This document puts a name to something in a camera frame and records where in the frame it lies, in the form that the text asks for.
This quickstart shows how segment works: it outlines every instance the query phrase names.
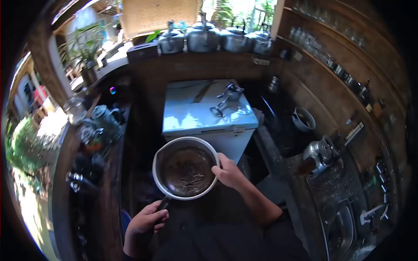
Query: hand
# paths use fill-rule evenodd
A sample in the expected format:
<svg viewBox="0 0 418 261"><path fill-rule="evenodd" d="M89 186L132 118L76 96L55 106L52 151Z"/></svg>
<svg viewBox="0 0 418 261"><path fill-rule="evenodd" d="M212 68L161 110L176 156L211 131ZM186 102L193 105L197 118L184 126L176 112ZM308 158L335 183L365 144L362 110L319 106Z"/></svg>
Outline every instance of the hand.
<svg viewBox="0 0 418 261"><path fill-rule="evenodd" d="M150 230L154 223L162 218L162 223L154 226L154 233L160 230L164 226L164 221L169 218L168 210L163 209L158 212L157 207L161 204L162 200L145 206L136 216L131 220L126 230L126 233L142 234Z"/></svg>
<svg viewBox="0 0 418 261"><path fill-rule="evenodd" d="M228 159L223 153L218 153L221 167L213 166L212 172L218 179L227 187L240 190L247 182L248 179L238 169L233 160Z"/></svg>

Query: kettle lid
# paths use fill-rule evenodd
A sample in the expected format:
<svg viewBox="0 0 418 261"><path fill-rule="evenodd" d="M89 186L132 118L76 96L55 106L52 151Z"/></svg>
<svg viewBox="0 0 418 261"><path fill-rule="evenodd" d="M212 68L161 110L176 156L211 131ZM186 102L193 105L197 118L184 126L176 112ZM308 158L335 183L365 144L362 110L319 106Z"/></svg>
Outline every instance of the kettle lid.
<svg viewBox="0 0 418 261"><path fill-rule="evenodd" d="M202 22L198 22L192 25L193 28L195 29L200 29L200 30L209 30L212 28L215 28L215 26L211 23L202 23Z"/></svg>
<svg viewBox="0 0 418 261"><path fill-rule="evenodd" d="M179 30L173 29L173 30L168 30L167 32L163 33L162 36L164 36L164 37L171 37L171 36L178 35L179 33L180 33Z"/></svg>
<svg viewBox="0 0 418 261"><path fill-rule="evenodd" d="M257 32L254 32L254 33L257 36L260 36L260 37L263 37L263 38L266 38L266 39L270 38L270 34L265 32L265 31L257 31Z"/></svg>
<svg viewBox="0 0 418 261"><path fill-rule="evenodd" d="M235 34L245 35L245 29L244 28L238 28L238 27L228 27L226 28L227 31Z"/></svg>
<svg viewBox="0 0 418 261"><path fill-rule="evenodd" d="M322 156L322 159L324 159L325 161L327 160L331 160L333 155L332 155L332 150L331 150L331 146L333 146L331 139L324 135L322 137L322 140L320 140L318 142L318 147L319 147L319 153Z"/></svg>

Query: pan handle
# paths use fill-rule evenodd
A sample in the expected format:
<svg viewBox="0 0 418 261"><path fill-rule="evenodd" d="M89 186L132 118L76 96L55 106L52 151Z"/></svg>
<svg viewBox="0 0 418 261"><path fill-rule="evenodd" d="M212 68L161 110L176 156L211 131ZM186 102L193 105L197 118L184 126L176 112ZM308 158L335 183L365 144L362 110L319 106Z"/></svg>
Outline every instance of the pan handle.
<svg viewBox="0 0 418 261"><path fill-rule="evenodd" d="M160 210L166 209L166 208L167 208L167 206L168 206L168 204L170 203L170 201L171 201L171 198L169 198L169 197L165 196L165 197L163 198L163 201L161 201L160 205L158 206L158 208L156 209L156 211L155 211L155 212L158 212L158 211L160 211ZM155 225L157 225L157 224L160 224L160 223L161 223L161 218L160 218L160 219L158 219L158 220L154 223L153 228L152 228L152 231L154 231L154 226L155 226Z"/></svg>

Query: saucepan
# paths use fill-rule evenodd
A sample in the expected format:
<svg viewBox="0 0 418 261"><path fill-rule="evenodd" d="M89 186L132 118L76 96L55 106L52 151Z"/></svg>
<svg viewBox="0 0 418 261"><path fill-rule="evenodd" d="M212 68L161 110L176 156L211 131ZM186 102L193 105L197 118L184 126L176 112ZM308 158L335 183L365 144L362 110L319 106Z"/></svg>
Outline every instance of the saucepan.
<svg viewBox="0 0 418 261"><path fill-rule="evenodd" d="M314 117L304 108L296 107L292 119L301 132L309 132L316 126Z"/></svg>
<svg viewBox="0 0 418 261"><path fill-rule="evenodd" d="M156 211L167 208L171 200L194 200L207 194L216 184L212 166L220 167L216 150L196 137L180 137L157 151L153 161L154 181L166 196Z"/></svg>

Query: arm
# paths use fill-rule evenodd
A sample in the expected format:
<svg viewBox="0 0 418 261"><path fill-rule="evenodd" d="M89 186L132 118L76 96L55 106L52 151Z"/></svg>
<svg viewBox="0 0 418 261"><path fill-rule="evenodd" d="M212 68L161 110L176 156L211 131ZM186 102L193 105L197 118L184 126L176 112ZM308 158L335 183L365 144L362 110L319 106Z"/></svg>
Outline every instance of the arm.
<svg viewBox="0 0 418 261"><path fill-rule="evenodd" d="M169 218L169 215L166 209L155 212L160 203L161 200L158 200L145 206L129 223L123 246L123 252L126 255L132 258L141 258L141 249L144 249L143 246L148 244L145 242L148 240L146 232L154 229L154 233L156 233L164 226L164 221ZM160 218L163 223L154 226L154 223Z"/></svg>
<svg viewBox="0 0 418 261"><path fill-rule="evenodd" d="M250 208L255 220L262 226L267 226L281 216L283 211L266 198L238 169L233 160L223 153L218 153L222 169L212 167L212 172L226 186L235 189Z"/></svg>

